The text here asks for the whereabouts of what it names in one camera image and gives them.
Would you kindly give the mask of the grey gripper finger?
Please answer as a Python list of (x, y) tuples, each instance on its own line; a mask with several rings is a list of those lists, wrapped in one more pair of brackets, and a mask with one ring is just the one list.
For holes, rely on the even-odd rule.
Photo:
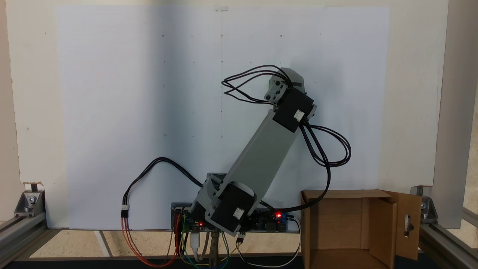
[[(288, 89), (291, 89), (293, 87), (301, 92), (306, 92), (304, 78), (296, 71), (290, 68), (281, 68), (280, 72), (282, 72), (282, 76), (284, 77), (284, 79), (281, 79), (281, 81), (288, 87)], [(289, 82), (291, 82), (291, 84), (288, 84), (286, 82), (286, 78), (289, 78)]]

